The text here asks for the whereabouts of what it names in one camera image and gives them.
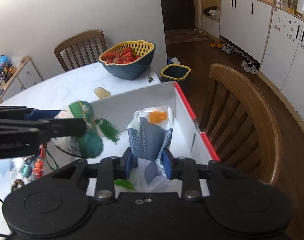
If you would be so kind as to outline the teal egg shaped case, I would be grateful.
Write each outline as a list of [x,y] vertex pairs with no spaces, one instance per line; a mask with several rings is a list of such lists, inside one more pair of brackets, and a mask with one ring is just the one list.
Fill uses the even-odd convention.
[[23,177],[28,178],[31,175],[32,168],[28,163],[23,163],[20,169],[20,173]]

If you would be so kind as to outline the red orange toy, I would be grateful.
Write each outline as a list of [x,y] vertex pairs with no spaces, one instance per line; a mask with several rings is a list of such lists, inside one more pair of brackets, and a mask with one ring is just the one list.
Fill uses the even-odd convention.
[[32,172],[31,172],[31,175],[34,177],[34,179],[39,179],[43,176],[44,160],[45,160],[45,149],[44,146],[41,146],[40,153],[33,164]]

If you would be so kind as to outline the green leaf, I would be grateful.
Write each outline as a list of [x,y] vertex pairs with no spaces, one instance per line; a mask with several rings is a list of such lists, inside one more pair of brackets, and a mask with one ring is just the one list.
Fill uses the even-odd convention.
[[134,185],[126,179],[116,179],[114,180],[114,184],[123,189],[135,191]]

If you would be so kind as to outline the red white cardboard box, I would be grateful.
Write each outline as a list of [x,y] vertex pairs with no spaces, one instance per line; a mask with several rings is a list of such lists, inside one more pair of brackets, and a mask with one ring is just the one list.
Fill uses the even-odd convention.
[[[169,106],[173,110],[173,135],[168,149],[174,157],[192,158],[198,164],[218,159],[207,136],[200,132],[195,114],[177,83],[159,83],[98,100],[91,105],[97,117],[111,121],[121,130],[121,139],[114,144],[104,138],[103,152],[95,159],[89,159],[90,164],[99,163],[110,156],[123,155],[130,148],[127,127],[132,122],[134,113],[157,106]],[[162,192],[180,193],[181,185],[178,179],[168,179],[168,187]]]

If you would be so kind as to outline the blue patterned table mat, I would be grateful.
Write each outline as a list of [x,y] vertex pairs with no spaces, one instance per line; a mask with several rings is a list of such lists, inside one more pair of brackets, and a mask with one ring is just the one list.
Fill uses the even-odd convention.
[[[63,167],[71,161],[71,157],[63,153],[51,153],[53,159],[46,154],[47,160],[44,160],[42,175],[45,176],[53,172],[51,167],[56,168],[54,163],[59,167]],[[0,198],[4,200],[12,191],[12,185],[16,179],[21,179],[25,184],[31,182],[31,179],[25,178],[19,172],[24,161],[23,158],[13,158],[0,160]]]

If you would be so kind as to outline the white sideboard cabinet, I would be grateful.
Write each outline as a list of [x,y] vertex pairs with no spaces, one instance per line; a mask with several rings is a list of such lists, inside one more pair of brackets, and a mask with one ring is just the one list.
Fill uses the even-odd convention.
[[32,59],[24,56],[16,72],[0,87],[0,104],[42,81],[43,78],[35,67]]

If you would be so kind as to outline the blue globe toy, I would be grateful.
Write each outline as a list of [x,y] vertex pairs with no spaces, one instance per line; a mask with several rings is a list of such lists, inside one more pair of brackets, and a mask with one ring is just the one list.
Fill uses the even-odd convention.
[[11,65],[10,59],[5,56],[1,55],[0,56],[0,72],[4,70],[4,68],[8,68]]

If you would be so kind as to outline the near wooden chair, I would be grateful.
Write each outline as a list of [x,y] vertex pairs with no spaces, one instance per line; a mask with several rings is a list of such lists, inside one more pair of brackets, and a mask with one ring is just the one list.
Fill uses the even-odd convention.
[[245,75],[223,64],[210,66],[199,128],[221,162],[277,184],[283,160],[281,132],[266,98]]

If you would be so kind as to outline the wooden chair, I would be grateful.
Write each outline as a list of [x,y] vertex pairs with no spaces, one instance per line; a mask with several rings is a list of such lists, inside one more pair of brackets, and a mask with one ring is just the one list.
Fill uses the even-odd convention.
[[221,162],[277,184],[283,160],[281,132],[266,98],[245,75],[223,64],[210,66],[199,128]]
[[107,45],[102,30],[81,32],[58,44],[53,52],[64,72],[98,62]]

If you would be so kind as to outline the small translucent bottle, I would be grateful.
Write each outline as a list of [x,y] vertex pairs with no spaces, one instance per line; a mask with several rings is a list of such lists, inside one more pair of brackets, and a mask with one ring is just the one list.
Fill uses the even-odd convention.
[[103,87],[95,88],[94,93],[99,99],[104,99],[111,96],[111,93]]

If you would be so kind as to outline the far wooden chair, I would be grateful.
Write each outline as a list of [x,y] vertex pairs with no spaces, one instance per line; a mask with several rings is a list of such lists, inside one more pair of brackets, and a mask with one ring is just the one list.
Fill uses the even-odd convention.
[[81,32],[58,44],[53,52],[64,72],[98,62],[107,45],[102,30]]

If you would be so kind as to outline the yellow rimmed trash bin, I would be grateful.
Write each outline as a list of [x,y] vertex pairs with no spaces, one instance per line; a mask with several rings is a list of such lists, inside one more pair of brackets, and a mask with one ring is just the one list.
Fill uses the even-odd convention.
[[161,82],[182,82],[189,78],[191,69],[188,66],[181,64],[169,64],[165,66],[160,74]]

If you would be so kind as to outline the blue yellow strainer basket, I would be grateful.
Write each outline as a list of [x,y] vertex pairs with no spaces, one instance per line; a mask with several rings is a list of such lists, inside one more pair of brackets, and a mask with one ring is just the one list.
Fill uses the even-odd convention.
[[144,40],[121,42],[99,56],[99,62],[113,76],[133,80],[151,65],[156,45]]

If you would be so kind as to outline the white wall cabinets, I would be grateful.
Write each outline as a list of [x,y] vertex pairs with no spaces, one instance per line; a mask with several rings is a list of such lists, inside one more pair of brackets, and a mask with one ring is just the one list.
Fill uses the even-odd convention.
[[260,63],[260,72],[304,112],[304,22],[257,0],[220,0],[220,35]]

